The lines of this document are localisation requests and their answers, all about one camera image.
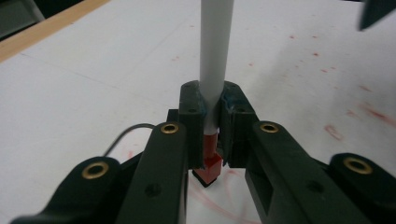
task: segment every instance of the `black object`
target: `black object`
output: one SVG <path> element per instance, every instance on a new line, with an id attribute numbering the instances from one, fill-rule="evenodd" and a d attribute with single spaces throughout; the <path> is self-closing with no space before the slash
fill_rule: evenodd
<path id="1" fill-rule="evenodd" d="M 282 126 L 259 121 L 231 82 L 220 114 L 219 154 L 224 164 L 246 168 L 263 223 L 396 222 L 396 179 L 373 162 L 338 154 L 327 166 L 310 158 Z M 179 110 L 169 110 L 143 153 L 122 165 L 84 161 L 40 214 L 12 223 L 185 223 L 187 171 L 202 163 L 204 115 L 198 82 L 186 83 Z"/>
<path id="2" fill-rule="evenodd" d="M 346 0 L 349 2 L 363 2 L 359 30 L 369 28 L 382 20 L 396 8 L 395 0 Z"/>
<path id="3" fill-rule="evenodd" d="M 80 2 L 82 0 L 35 0 L 46 19 Z"/>

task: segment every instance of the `wire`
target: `wire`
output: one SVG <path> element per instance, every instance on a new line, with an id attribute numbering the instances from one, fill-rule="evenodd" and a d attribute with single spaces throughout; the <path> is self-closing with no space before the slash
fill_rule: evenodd
<path id="1" fill-rule="evenodd" d="M 141 124 L 136 124 L 134 126 L 131 126 L 127 129 L 125 129 L 125 131 L 123 131 L 117 138 L 116 140 L 114 140 L 114 142 L 111 144 L 111 146 L 108 148 L 108 150 L 105 152 L 105 154 L 103 154 L 104 157 L 108 156 L 108 154 L 110 154 L 110 152 L 114 149 L 114 147 L 116 147 L 119 144 L 119 141 L 129 132 L 135 130 L 135 129 L 139 129 L 139 128 L 150 128 L 153 129 L 155 128 L 155 125 L 149 124 L 149 123 L 141 123 Z"/>

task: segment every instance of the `red mark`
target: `red mark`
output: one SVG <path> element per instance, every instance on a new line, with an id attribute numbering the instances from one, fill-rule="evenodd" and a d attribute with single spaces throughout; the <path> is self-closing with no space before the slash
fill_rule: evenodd
<path id="1" fill-rule="evenodd" d="M 338 141 L 342 141 L 344 139 L 344 136 L 337 132 L 334 126 L 330 124 L 326 125 L 326 127 L 324 127 L 324 130 L 326 130 L 326 132 L 328 132 L 333 138 L 337 139 Z"/>
<path id="2" fill-rule="evenodd" d="M 134 156 L 134 153 L 132 151 L 128 152 L 128 159 L 131 159 Z"/>
<path id="3" fill-rule="evenodd" d="M 367 112 L 369 115 L 376 117 L 396 128 L 396 119 L 390 118 L 389 116 L 374 110 L 369 105 L 360 105 L 360 108 L 363 109 L 365 112 Z"/>
<path id="4" fill-rule="evenodd" d="M 364 91 L 371 91 L 368 87 L 366 86 L 359 86 L 359 88 L 361 88 Z"/>

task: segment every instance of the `red stain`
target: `red stain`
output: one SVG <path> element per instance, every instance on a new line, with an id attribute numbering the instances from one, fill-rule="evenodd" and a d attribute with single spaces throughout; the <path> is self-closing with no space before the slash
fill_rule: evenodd
<path id="1" fill-rule="evenodd" d="M 337 132 L 334 126 L 330 124 L 326 125 L 324 127 L 324 130 L 326 130 L 326 132 L 328 132 L 333 138 L 337 139 L 338 141 L 342 141 L 344 139 L 344 136 Z"/>
<path id="2" fill-rule="evenodd" d="M 361 88 L 361 89 L 364 90 L 364 91 L 371 91 L 371 90 L 370 90 L 368 87 L 366 87 L 366 86 L 360 85 L 359 88 Z"/>
<path id="3" fill-rule="evenodd" d="M 378 119 L 386 122 L 388 125 L 391 125 L 396 128 L 396 119 L 393 119 L 387 115 L 384 115 L 381 112 L 374 110 L 370 105 L 359 105 L 359 107 L 362 110 L 364 110 L 366 113 L 368 113 L 370 116 L 378 118 Z"/>
<path id="4" fill-rule="evenodd" d="M 196 200 L 200 201 L 204 206 L 207 208 L 233 220 L 239 220 L 242 221 L 243 223 L 249 223 L 249 224 L 260 224 L 259 221 L 253 221 L 253 220 L 248 220 L 239 216 L 236 216 L 234 213 L 229 212 L 222 207 L 220 207 L 218 204 L 214 203 L 203 191 L 202 189 L 195 183 L 195 181 L 190 181 L 190 184 L 192 186 L 192 190 L 189 190 L 189 194 L 191 197 L 195 198 Z"/>

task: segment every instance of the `white table surface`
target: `white table surface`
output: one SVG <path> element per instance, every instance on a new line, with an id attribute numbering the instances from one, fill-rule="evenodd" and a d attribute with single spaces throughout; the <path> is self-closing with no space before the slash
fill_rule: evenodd
<path id="1" fill-rule="evenodd" d="M 396 175 L 396 16 L 361 4 L 236 0 L 226 79 L 314 158 L 353 152 Z M 159 124 L 199 76 L 200 1 L 112 0 L 0 64 L 0 223 L 39 212 L 125 128 Z M 111 156 L 144 148 L 136 131 Z M 243 170 L 190 177 L 188 223 L 260 223 Z"/>

